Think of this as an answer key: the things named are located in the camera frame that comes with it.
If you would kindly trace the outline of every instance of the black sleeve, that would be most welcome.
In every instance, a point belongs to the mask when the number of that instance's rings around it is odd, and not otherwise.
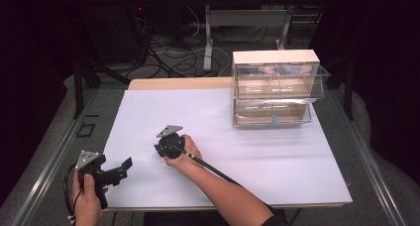
[[[278,225],[282,225],[283,221],[275,215],[272,215],[271,217],[269,217],[262,226],[278,226]]]

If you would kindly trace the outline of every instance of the person's left hand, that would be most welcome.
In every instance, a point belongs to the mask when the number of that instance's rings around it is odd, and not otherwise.
[[[95,193],[95,179],[91,174],[84,176],[84,190],[81,191],[78,171],[74,171],[72,202],[77,226],[96,226],[102,216],[101,203]]]

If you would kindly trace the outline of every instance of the hand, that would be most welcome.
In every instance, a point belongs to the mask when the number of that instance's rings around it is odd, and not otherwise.
[[[198,150],[197,146],[195,146],[195,143],[194,143],[194,141],[192,141],[191,137],[188,136],[188,135],[182,135],[182,137],[185,140],[184,150],[186,152],[194,155],[196,158],[199,158],[199,159],[202,160],[203,157],[201,156],[200,151]],[[191,170],[191,169],[194,169],[194,168],[204,169],[204,167],[201,164],[197,163],[196,161],[189,158],[185,154],[181,154],[176,159],[170,159],[168,157],[165,157],[164,160],[166,161],[166,164],[168,166],[171,166],[171,167],[177,169],[182,174],[185,174],[185,172],[187,170]]]
[[[78,171],[74,171],[72,202],[77,226],[96,226],[102,216],[101,203],[95,193],[95,179],[91,174],[84,176],[84,190],[80,191]]]

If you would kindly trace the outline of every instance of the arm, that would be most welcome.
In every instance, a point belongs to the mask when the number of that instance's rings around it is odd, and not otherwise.
[[[185,151],[202,159],[191,137],[183,137]],[[181,155],[175,160],[165,160],[169,166],[194,182],[230,225],[262,225],[272,216],[271,211],[256,196],[206,170],[188,156]]]
[[[101,204],[95,194],[95,179],[91,174],[84,176],[84,190],[80,191],[78,171],[74,171],[71,199],[74,203],[76,226],[99,225],[102,216]]]

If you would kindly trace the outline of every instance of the clear plastic drawer organizer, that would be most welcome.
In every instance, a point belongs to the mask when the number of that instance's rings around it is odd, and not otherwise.
[[[243,54],[234,53],[233,126],[310,122],[309,104],[324,97],[323,77],[330,75],[319,65],[315,53],[307,50],[245,53],[259,58],[266,55],[271,60],[278,58],[279,62],[256,58],[253,59],[256,63],[242,63],[238,58]]]

